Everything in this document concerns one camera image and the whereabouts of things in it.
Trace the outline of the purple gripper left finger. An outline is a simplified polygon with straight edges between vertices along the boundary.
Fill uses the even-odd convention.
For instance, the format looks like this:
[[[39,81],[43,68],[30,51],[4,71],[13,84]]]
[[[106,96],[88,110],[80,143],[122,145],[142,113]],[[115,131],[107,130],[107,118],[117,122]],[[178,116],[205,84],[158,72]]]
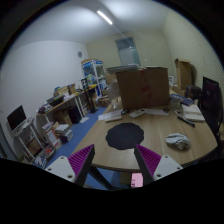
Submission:
[[[76,185],[83,186],[94,155],[94,145],[89,145],[69,157],[60,156],[46,170]]]

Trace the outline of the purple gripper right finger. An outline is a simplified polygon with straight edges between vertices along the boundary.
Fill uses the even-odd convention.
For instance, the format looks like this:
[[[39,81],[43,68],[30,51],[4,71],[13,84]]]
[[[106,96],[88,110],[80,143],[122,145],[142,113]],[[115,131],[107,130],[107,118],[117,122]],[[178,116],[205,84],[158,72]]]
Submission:
[[[160,156],[154,151],[136,144],[134,155],[143,175],[143,183],[148,185],[182,169],[169,155]]]

